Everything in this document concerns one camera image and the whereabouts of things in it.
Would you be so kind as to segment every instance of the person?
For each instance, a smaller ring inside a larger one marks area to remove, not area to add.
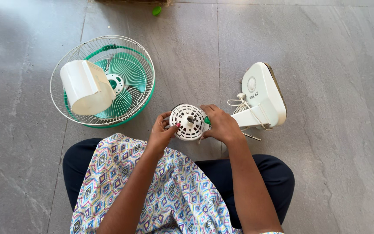
[[[211,121],[202,139],[223,142],[229,159],[192,162],[166,148],[180,127],[167,127],[171,112],[158,116],[148,143],[117,134],[73,145],[63,159],[70,232],[282,233],[291,169],[251,155],[236,120],[216,105],[200,108]]]

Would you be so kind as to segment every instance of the green fan blade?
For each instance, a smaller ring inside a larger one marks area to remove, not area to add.
[[[129,107],[132,104],[132,97],[131,94],[128,92],[126,88],[123,88],[122,91],[117,94],[115,100],[112,101],[111,106],[102,111],[95,116],[102,119],[109,119],[113,117],[119,117],[124,115],[128,112]]]
[[[144,67],[134,56],[120,52],[113,56],[109,64],[109,74],[116,74],[123,79],[124,85],[132,86],[139,92],[145,92],[147,86]]]
[[[97,66],[100,66],[103,69],[104,72],[106,72],[108,70],[107,69],[107,66],[108,66],[108,60],[107,59],[97,61],[95,64]]]

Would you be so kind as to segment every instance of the electric fan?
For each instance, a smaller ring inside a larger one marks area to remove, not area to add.
[[[283,124],[287,110],[281,90],[279,89],[272,68],[263,62],[252,65],[240,79],[242,93],[238,99],[231,99],[227,103],[236,106],[231,115],[242,131],[256,127],[271,130],[274,126]],[[211,122],[204,111],[192,105],[182,104],[175,107],[169,118],[169,125],[181,124],[176,136],[185,141],[199,140],[204,131],[210,129]],[[261,139],[243,133],[253,139]]]
[[[155,84],[150,55],[136,41],[102,36],[69,51],[50,80],[52,101],[69,120],[107,128],[135,117]]]

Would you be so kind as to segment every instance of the patterned top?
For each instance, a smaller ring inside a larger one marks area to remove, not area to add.
[[[99,142],[80,189],[70,233],[96,233],[147,145],[122,134]],[[137,234],[241,234],[231,226],[221,195],[187,156],[166,148],[159,160]]]

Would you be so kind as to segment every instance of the white electrical cord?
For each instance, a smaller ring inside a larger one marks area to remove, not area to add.
[[[258,117],[256,116],[256,114],[252,111],[252,108],[249,106],[248,102],[245,101],[243,98],[245,98],[245,94],[244,93],[239,93],[237,95],[237,97],[239,99],[229,99],[227,101],[227,104],[229,104],[230,106],[233,106],[233,107],[236,107],[236,110],[233,112],[233,114],[236,114],[236,113],[239,113],[239,112],[242,112],[246,109],[249,108],[249,110],[251,110],[251,113],[253,114],[253,116],[255,116],[255,118],[261,123],[261,126],[263,127],[263,129],[267,130],[267,131],[270,131],[272,130],[272,128],[265,128],[265,126],[262,124],[262,121],[258,119]],[[234,101],[234,102],[241,102],[240,104],[230,104],[229,101]]]

